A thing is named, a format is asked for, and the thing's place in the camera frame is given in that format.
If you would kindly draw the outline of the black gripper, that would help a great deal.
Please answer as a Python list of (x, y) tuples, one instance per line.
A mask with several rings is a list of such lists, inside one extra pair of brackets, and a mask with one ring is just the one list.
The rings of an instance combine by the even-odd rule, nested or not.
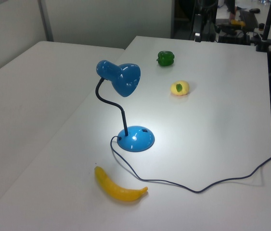
[(201, 31), (202, 31), (202, 15), (195, 14), (194, 15), (194, 24), (193, 24), (193, 32), (195, 42), (201, 42)]

